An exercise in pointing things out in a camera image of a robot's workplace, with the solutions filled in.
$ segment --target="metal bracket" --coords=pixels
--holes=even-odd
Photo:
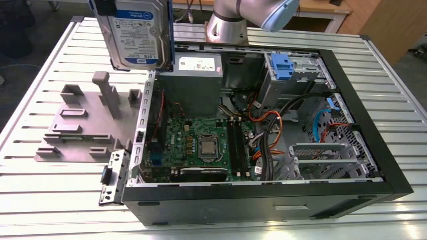
[[[102,183],[98,206],[122,206],[121,197],[126,185],[130,154],[125,150],[110,154],[108,166],[101,174]]]

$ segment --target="wooden cabinet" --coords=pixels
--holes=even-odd
[[[393,65],[427,31],[427,0],[345,0],[339,34],[368,35]]]

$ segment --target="red wire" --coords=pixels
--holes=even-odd
[[[320,143],[324,143],[325,142],[325,139],[327,139],[327,135],[328,135],[328,131],[329,131],[329,127],[333,127],[333,126],[345,126],[348,127],[349,124],[347,123],[332,123],[331,125],[327,126],[327,128],[324,129],[323,133],[321,133],[321,138],[320,138]]]
[[[157,123],[154,125],[152,139],[156,137],[156,134],[157,134],[164,105],[165,105],[165,91],[162,90],[162,92],[161,92],[161,107],[160,107],[160,112],[158,112]]]

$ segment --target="power supply label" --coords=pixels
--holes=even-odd
[[[117,10],[112,29],[120,56],[130,64],[152,65],[158,60],[154,15],[148,11]]]
[[[178,70],[180,71],[208,71],[213,72],[215,59],[201,57],[181,57],[178,59]]]

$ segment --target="blue cable on floor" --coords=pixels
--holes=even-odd
[[[313,118],[313,123],[312,123],[312,135],[313,135],[313,140],[316,143],[320,142],[320,137],[319,137],[319,128],[317,128],[317,125],[319,125],[319,120],[320,120],[320,116],[323,113],[331,113],[332,110],[331,109],[323,109],[317,112],[317,115],[315,116]]]

